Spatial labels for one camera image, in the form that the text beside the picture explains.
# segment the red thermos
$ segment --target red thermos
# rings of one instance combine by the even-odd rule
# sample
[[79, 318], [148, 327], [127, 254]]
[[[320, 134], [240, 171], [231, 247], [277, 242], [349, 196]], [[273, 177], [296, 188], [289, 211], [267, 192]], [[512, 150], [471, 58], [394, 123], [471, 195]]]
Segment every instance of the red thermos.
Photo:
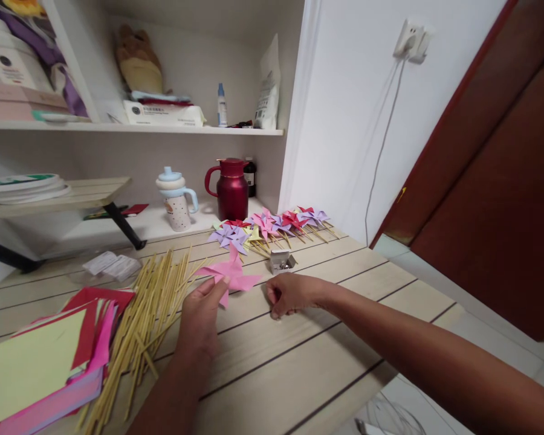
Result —
[[[247, 164], [241, 159], [227, 158], [207, 171], [206, 190], [218, 199], [218, 214], [222, 221], [243, 221], [248, 217], [248, 182], [244, 178], [244, 166]], [[215, 170], [221, 171], [216, 185], [217, 193], [210, 191], [210, 177]]]

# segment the hand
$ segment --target hand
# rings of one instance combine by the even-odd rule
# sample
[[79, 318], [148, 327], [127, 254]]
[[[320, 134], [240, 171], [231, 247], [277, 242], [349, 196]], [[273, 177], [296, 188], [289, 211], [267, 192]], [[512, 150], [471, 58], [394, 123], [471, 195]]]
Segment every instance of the hand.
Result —
[[272, 318], [277, 320], [306, 307], [323, 308], [327, 284], [306, 275], [283, 273], [275, 276], [266, 283], [268, 299], [273, 305]]
[[185, 355], [206, 353], [210, 359], [219, 353], [216, 317], [219, 300], [228, 290], [230, 278], [215, 284], [213, 278], [192, 291], [183, 301], [180, 335], [175, 351]]

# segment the purple fabric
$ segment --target purple fabric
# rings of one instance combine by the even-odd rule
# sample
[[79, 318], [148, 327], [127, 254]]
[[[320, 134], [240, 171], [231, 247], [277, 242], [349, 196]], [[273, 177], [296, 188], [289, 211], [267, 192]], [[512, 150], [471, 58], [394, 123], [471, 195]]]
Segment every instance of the purple fabric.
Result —
[[[57, 45], [55, 45], [54, 48], [49, 48], [47, 43], [40, 36], [38, 36], [17, 17], [0, 11], [0, 19], [6, 23], [14, 36], [22, 39], [29, 46], [31, 46], [32, 49], [34, 49], [34, 52], [38, 55], [40, 60], [47, 65], [48, 69], [50, 69], [55, 63], [64, 63], [66, 65], [65, 58]], [[72, 81], [69, 79], [67, 72], [62, 67], [59, 69], [66, 77], [66, 84], [62, 91], [62, 96], [66, 101], [68, 111], [73, 115], [88, 118], [85, 104], [80, 98], [80, 95], [75, 89]]]

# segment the black table leg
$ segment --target black table leg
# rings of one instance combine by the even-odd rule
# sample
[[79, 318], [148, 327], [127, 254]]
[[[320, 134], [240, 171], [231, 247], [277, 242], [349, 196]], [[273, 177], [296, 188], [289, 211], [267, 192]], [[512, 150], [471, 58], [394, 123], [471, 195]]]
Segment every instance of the black table leg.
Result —
[[37, 270], [46, 260], [34, 261], [0, 245], [0, 262], [20, 269], [22, 273]]
[[133, 243], [133, 246], [137, 251], [145, 247], [147, 241], [141, 241], [139, 239], [139, 236], [135, 234], [135, 231], [133, 231], [133, 228], [131, 228], [131, 226], [127, 222], [127, 219], [125, 219], [125, 217], [121, 214], [114, 202], [104, 206], [103, 208], [107, 213], [109, 213], [109, 216], [112, 217], [113, 221], [115, 221], [117, 226], [121, 228], [123, 234], [125, 234], [129, 241]]

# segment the tissue box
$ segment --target tissue box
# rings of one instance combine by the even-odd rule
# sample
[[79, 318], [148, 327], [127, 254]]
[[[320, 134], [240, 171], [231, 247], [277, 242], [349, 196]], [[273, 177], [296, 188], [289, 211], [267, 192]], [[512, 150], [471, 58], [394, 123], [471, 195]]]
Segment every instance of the tissue box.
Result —
[[270, 254], [270, 269], [273, 276], [284, 272], [292, 272], [294, 266], [296, 266], [296, 260], [294, 260], [290, 250], [272, 250]]
[[143, 105], [135, 101], [123, 101], [129, 124], [203, 127], [206, 119], [199, 106]]

